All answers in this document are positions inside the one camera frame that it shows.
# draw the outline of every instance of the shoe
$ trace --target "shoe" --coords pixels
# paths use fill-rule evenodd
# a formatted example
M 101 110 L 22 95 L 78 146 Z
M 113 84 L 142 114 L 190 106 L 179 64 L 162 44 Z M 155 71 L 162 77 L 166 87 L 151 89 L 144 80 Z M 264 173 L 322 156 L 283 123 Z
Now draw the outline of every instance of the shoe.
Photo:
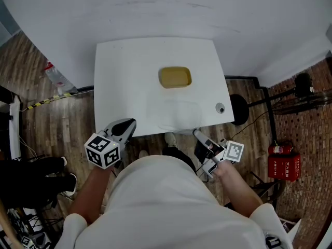
M 139 154 L 139 159 L 149 156 L 149 153 L 146 150 L 141 150 Z
M 68 161 L 67 161 L 66 157 L 61 157 L 61 159 L 64 160 L 64 167 L 65 167 L 68 164 Z
M 70 173 L 69 175 L 72 175 L 75 177 L 75 184 L 77 183 L 77 177 L 74 173 Z M 64 193 L 67 195 L 67 196 L 72 196 L 74 193 L 76 192 L 76 186 L 74 187 L 74 191 L 70 192 L 70 191 L 65 191 Z
M 165 133 L 165 142 L 168 147 L 176 147 L 177 148 L 177 142 L 175 135 L 173 133 Z

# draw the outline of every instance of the white sleeve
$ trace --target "white sleeve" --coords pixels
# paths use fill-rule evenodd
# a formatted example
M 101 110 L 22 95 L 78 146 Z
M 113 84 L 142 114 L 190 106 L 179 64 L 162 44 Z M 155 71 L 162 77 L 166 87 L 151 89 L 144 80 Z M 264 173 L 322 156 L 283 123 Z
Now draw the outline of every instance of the white sleeve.
M 88 226 L 78 214 L 70 214 L 63 223 L 63 233 L 54 249 L 74 249 L 77 237 Z
M 271 204 L 259 206 L 249 218 L 263 230 L 264 234 L 275 235 L 283 244 L 286 244 L 288 248 L 293 248 L 292 242 Z

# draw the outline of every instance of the yellow and black tape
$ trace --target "yellow and black tape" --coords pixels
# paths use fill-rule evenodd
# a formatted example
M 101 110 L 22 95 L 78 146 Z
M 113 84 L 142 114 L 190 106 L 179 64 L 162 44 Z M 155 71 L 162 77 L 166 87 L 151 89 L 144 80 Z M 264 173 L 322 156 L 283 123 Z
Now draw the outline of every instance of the yellow and black tape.
M 33 109 L 35 107 L 41 106 L 42 104 L 50 103 L 52 101 L 55 101 L 55 100 L 58 100 L 58 99 L 62 99 L 64 97 L 69 97 L 71 95 L 73 95 L 73 94 L 71 94 L 71 93 L 64 93 L 62 95 L 54 95 L 54 96 L 52 96 L 52 97 L 50 97 L 48 99 L 45 99 L 45 100 L 43 100 L 41 102 L 37 102 L 35 104 L 32 104 L 32 105 L 28 106 L 26 109 L 31 110 L 31 109 Z

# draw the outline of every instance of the black pants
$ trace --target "black pants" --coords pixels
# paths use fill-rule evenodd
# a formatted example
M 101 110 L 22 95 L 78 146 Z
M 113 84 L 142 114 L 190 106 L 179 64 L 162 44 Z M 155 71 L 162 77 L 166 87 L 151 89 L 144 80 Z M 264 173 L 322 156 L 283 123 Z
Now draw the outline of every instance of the black pants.
M 178 150 L 176 147 L 166 147 L 162 150 L 162 154 L 165 156 L 171 156 L 188 164 L 196 174 L 196 168 L 192 160 L 184 154 L 182 151 Z
M 60 192 L 73 191 L 73 176 L 45 177 L 63 170 L 62 158 L 44 158 L 34 162 L 0 161 L 0 199 L 8 208 L 42 208 Z

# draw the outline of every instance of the person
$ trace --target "person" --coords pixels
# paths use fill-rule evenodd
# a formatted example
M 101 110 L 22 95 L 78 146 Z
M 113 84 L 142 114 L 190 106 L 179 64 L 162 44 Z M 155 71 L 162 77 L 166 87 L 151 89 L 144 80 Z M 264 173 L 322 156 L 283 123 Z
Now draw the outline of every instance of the person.
M 74 174 L 46 177 L 51 173 L 59 173 L 66 165 L 65 157 L 50 157 L 34 162 L 0 161 L 0 225 L 14 248 L 21 249 L 23 245 L 10 224 L 7 210 L 42 208 L 55 201 L 57 194 L 61 192 L 72 196 L 76 191 L 77 181 Z
M 119 173 L 100 216 L 112 168 L 95 167 L 64 221 L 60 248 L 292 248 L 271 204 L 263 204 L 234 166 L 218 164 L 234 210 L 220 206 L 190 158 L 165 135 L 163 156 L 147 156 Z

